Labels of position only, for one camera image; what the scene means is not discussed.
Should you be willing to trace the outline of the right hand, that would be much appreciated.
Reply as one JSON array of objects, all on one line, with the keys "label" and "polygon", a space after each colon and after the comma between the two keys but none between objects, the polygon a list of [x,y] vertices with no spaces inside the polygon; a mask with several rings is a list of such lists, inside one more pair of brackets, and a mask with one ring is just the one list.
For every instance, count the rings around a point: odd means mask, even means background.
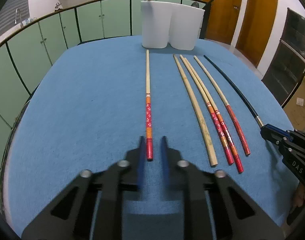
[{"label": "right hand", "polygon": [[292,199],[293,207],[301,207],[305,201],[305,187],[302,183],[299,183],[295,194]]}]

